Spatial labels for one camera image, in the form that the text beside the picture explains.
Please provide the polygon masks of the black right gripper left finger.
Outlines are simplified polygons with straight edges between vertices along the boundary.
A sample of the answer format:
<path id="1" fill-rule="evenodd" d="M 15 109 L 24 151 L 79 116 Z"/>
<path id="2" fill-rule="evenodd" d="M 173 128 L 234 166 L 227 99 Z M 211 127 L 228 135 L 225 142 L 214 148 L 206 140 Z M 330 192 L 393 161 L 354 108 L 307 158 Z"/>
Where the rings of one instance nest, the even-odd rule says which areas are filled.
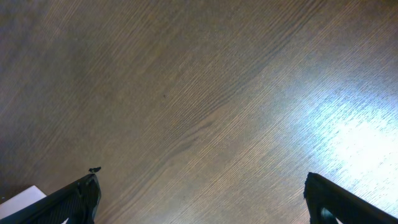
<path id="1" fill-rule="evenodd" d="M 94 223 L 101 199 L 101 189 L 96 176 L 100 170 L 100 167 L 90 168 L 89 174 L 6 216 L 1 219 L 1 224 Z"/>

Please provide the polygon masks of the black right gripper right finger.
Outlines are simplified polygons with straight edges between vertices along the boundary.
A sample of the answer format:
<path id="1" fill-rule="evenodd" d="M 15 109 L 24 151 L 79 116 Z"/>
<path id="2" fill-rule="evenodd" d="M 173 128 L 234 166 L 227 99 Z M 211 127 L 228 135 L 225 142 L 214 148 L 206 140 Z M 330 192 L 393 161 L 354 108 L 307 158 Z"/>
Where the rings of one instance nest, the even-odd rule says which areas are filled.
<path id="1" fill-rule="evenodd" d="M 317 173 L 308 173 L 303 196 L 310 214 L 310 224 L 397 223 L 396 217 Z"/>

